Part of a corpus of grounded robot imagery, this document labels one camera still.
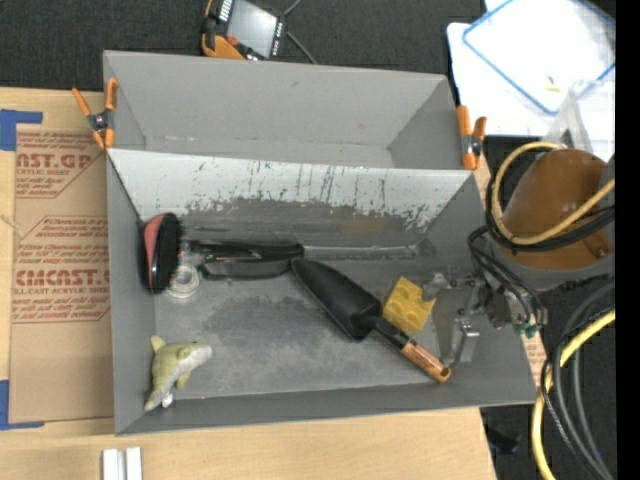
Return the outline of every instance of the trowel blade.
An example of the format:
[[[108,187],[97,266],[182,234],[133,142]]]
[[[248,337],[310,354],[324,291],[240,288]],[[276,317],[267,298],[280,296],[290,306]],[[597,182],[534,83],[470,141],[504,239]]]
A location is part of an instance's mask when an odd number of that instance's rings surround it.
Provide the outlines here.
[[[368,319],[354,316],[382,315],[382,304],[375,296],[324,263],[296,258],[291,261],[291,269],[348,336],[361,341],[373,330],[366,324]]]

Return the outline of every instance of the black floor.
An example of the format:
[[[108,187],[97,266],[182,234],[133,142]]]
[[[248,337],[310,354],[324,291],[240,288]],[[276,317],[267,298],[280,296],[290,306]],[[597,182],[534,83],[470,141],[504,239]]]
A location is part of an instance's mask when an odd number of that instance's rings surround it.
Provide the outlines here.
[[[261,1],[284,10],[295,0]],[[590,1],[616,17],[616,0]],[[0,0],[0,85],[102,90],[105,49],[200,55],[206,2]],[[303,0],[287,21],[289,30],[320,64],[439,73],[451,80],[446,27],[451,22],[471,23],[483,12],[482,0]],[[308,59],[289,42],[281,61]],[[457,98],[453,83],[451,87]],[[490,161],[499,158],[500,148],[505,147],[499,139],[491,144]],[[555,343],[568,314],[594,286],[543,294],[550,313],[545,345]],[[586,411],[602,456],[617,477],[614,331],[603,331],[583,355]],[[492,440],[496,433],[513,439],[506,441],[513,446],[496,449],[498,477],[539,478],[529,442],[531,406],[491,408],[483,413]],[[545,436],[557,478],[589,478],[551,424],[545,427]]]

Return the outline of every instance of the gray box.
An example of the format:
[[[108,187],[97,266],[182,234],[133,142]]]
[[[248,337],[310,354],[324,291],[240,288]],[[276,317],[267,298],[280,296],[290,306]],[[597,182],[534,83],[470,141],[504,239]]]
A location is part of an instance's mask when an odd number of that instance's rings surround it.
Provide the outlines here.
[[[293,237],[381,300],[400,276],[471,275],[483,210],[444,76],[107,51],[104,77],[120,86],[107,165],[116,434],[533,402],[520,338],[483,314],[473,361],[440,385],[374,335],[350,341],[291,273],[202,280],[186,299],[141,281],[139,222],[167,211],[187,238]],[[446,355],[470,294],[441,291],[417,341]],[[153,334],[214,355],[145,413]]]

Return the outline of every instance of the plastic container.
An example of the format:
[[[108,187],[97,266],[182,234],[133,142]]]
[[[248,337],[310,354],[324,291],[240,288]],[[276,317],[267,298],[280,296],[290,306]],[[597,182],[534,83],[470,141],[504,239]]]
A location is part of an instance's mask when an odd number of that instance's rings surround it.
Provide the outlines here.
[[[463,41],[548,115],[575,82],[615,76],[615,20],[586,0],[507,0]]]
[[[542,140],[582,149],[608,162],[615,152],[615,110],[615,82],[576,82]]]

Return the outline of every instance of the toy fish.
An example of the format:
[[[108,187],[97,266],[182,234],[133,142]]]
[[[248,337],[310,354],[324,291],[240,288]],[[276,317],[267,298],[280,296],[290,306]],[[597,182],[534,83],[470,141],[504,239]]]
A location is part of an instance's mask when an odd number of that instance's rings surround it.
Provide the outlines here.
[[[159,336],[152,336],[151,346],[155,353],[151,363],[153,391],[144,404],[145,411],[151,411],[163,402],[165,406],[170,404],[173,385],[183,389],[191,372],[213,355],[211,346],[200,341],[167,344]]]

